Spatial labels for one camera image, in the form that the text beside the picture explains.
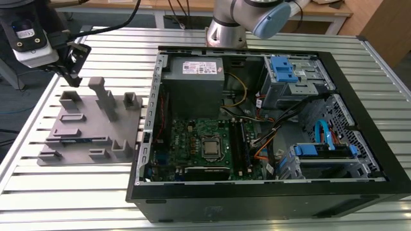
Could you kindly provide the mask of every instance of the ram slot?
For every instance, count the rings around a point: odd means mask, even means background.
[[[240,127],[241,127],[241,144],[243,144],[243,156],[244,156],[244,160],[245,160],[245,164],[247,164],[247,168],[249,169],[251,167],[251,160],[249,160],[249,149],[248,149],[248,143],[247,143],[247,136],[245,136],[245,126],[244,123],[240,123]]]
[[[237,121],[229,123],[229,146],[233,172],[235,175],[243,176],[247,172],[247,163],[244,161],[241,126]]]

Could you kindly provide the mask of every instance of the open computer tower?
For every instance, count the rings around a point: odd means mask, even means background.
[[[150,222],[340,217],[409,195],[331,53],[158,50],[126,190]]]

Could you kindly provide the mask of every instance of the cpu socket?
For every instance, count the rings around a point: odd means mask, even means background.
[[[221,157],[220,137],[203,136],[201,149],[201,157],[204,159],[219,159]]]

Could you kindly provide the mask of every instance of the motherboard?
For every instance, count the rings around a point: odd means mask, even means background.
[[[261,179],[260,166],[249,156],[255,137],[252,121],[173,120],[169,148],[153,156],[156,180]]]

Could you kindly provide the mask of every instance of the metal slotted table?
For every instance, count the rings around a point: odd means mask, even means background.
[[[148,96],[158,45],[204,46],[204,31],[124,28],[82,38],[92,47],[80,95],[89,77],[104,77],[114,95]],[[411,94],[367,42],[355,37],[247,35],[249,48],[332,52],[403,168],[411,176]],[[58,96],[72,90],[54,77],[0,165],[0,230],[411,230],[411,197],[341,218],[150,224],[124,201],[130,164],[40,167],[36,157],[58,114]]]

